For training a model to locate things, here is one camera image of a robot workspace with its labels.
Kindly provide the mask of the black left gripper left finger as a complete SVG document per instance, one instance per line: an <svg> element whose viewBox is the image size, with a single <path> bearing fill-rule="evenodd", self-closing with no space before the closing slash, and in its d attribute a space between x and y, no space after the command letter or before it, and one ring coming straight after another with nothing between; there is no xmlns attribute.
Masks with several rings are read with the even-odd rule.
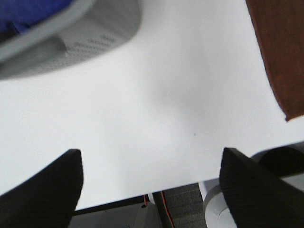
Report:
<svg viewBox="0 0 304 228"><path fill-rule="evenodd" d="M67 228L83 188L81 151L71 149L0 197L2 228Z"/></svg>

